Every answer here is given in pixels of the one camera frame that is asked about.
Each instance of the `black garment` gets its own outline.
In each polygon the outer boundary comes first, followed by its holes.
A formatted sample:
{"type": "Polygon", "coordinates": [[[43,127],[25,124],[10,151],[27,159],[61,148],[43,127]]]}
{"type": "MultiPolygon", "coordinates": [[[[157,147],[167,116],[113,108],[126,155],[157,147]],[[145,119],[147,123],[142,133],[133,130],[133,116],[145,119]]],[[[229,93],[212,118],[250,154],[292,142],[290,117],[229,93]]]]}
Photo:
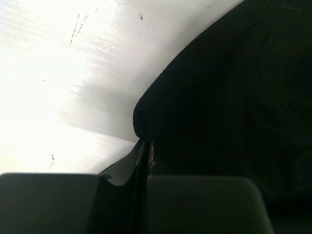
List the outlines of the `black garment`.
{"type": "Polygon", "coordinates": [[[267,204],[312,197],[311,13],[246,0],[174,59],[134,112],[155,173],[247,177],[267,204]]]}

